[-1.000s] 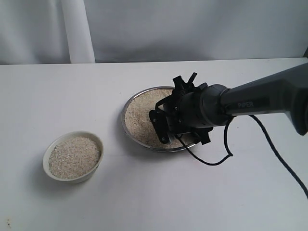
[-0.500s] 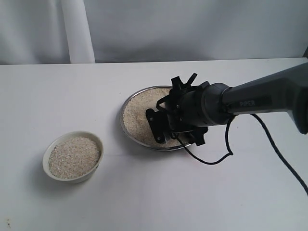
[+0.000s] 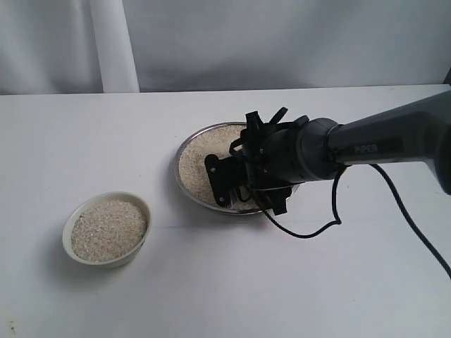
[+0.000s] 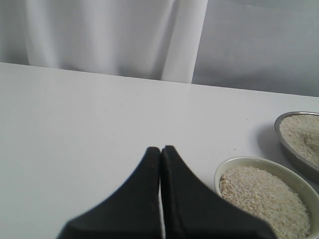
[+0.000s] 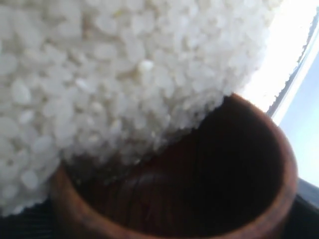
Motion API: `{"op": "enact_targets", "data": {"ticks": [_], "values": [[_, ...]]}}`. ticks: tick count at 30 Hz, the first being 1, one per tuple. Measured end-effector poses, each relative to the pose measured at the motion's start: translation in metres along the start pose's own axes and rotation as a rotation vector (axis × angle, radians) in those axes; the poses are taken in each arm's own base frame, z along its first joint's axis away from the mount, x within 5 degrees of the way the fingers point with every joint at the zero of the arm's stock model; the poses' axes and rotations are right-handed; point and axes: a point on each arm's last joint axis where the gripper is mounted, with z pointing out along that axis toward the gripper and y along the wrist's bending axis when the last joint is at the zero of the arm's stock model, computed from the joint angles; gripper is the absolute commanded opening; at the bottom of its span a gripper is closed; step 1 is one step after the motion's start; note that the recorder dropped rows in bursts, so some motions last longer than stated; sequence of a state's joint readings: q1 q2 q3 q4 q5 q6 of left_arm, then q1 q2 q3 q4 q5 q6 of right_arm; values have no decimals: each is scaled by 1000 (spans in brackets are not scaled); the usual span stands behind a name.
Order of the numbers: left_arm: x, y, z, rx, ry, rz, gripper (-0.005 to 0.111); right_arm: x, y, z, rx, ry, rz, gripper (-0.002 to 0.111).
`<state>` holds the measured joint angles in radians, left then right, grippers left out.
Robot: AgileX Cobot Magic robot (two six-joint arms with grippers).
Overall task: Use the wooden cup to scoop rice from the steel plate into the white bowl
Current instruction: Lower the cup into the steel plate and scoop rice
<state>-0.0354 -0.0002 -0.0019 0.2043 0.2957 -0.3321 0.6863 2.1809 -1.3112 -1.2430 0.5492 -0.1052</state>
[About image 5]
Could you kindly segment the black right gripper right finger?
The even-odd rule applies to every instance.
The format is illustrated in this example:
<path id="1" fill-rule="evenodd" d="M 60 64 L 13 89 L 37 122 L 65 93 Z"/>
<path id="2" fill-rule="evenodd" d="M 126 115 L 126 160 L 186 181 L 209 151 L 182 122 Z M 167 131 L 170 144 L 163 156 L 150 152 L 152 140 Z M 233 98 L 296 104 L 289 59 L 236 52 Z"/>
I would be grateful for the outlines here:
<path id="1" fill-rule="evenodd" d="M 299 180 L 294 209 L 293 235 L 296 239 L 319 238 L 319 188 Z"/>

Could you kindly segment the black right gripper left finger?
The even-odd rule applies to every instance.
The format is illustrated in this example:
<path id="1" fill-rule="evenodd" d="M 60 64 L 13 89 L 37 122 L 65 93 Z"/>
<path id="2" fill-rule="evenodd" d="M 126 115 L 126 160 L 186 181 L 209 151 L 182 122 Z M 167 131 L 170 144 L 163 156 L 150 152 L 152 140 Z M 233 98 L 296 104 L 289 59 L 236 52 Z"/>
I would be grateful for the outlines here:
<path id="1" fill-rule="evenodd" d="M 2 239 L 56 239 L 57 225 L 50 201 L 0 219 Z"/>

